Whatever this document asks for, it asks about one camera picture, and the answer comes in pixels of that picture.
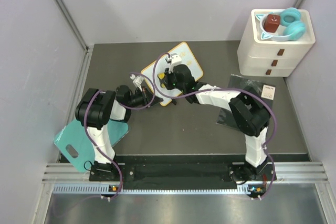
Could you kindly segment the yellow black whiteboard eraser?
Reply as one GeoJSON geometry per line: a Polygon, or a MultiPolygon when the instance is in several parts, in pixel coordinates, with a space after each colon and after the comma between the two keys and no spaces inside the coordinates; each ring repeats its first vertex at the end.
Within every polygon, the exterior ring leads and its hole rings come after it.
{"type": "Polygon", "coordinates": [[[159,73],[158,74],[158,79],[159,79],[159,82],[160,82],[160,87],[161,88],[166,88],[166,74],[165,73],[159,73]]]}

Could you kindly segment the yellow framed whiteboard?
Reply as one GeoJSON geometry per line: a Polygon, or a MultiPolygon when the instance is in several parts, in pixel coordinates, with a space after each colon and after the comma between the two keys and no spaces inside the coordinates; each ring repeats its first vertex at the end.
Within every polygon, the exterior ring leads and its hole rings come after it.
{"type": "MultiPolygon", "coordinates": [[[[186,42],[182,42],[178,44],[173,49],[169,50],[168,53],[171,56],[179,55],[181,57],[182,59],[181,63],[188,66],[195,81],[198,81],[203,76],[203,70],[200,67],[200,64],[198,63],[197,59],[195,58],[193,52],[191,51],[190,47],[188,46],[186,42]]],[[[169,103],[172,102],[172,100],[158,93],[158,90],[172,97],[176,97],[182,94],[182,92],[179,91],[178,89],[167,90],[166,88],[161,87],[157,74],[163,73],[166,68],[169,68],[170,64],[166,62],[165,60],[166,57],[167,55],[162,55],[155,68],[155,83],[156,83],[156,87],[158,88],[158,89],[155,89],[155,93],[157,97],[163,99],[163,101],[160,103],[161,106],[167,106],[169,103]]],[[[147,76],[152,82],[153,82],[153,68],[154,68],[155,62],[156,60],[153,61],[148,66],[146,66],[140,72],[141,74],[147,76]]]]}

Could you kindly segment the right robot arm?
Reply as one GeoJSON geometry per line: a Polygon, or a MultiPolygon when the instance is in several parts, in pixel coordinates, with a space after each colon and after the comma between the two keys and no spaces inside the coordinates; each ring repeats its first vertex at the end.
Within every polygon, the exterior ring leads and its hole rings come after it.
{"type": "Polygon", "coordinates": [[[212,105],[229,111],[238,129],[245,135],[248,163],[245,174],[252,180],[264,174],[263,164],[267,159],[264,151],[270,113],[258,100],[252,87],[243,90],[221,91],[218,87],[196,81],[185,64],[177,65],[169,72],[157,74],[160,87],[167,90],[178,89],[189,103],[212,105]]]}

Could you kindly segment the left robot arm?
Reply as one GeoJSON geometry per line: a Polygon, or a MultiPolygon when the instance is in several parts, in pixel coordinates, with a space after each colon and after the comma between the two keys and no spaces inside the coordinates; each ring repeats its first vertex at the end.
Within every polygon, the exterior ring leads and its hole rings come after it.
{"type": "Polygon", "coordinates": [[[149,108],[161,103],[162,98],[141,86],[131,91],[126,85],[120,85],[115,91],[99,91],[90,88],[83,95],[75,110],[75,118],[85,128],[94,148],[94,162],[103,164],[101,174],[107,180],[114,180],[119,168],[112,163],[115,151],[108,133],[109,121],[127,123],[132,108],[149,108]]]}

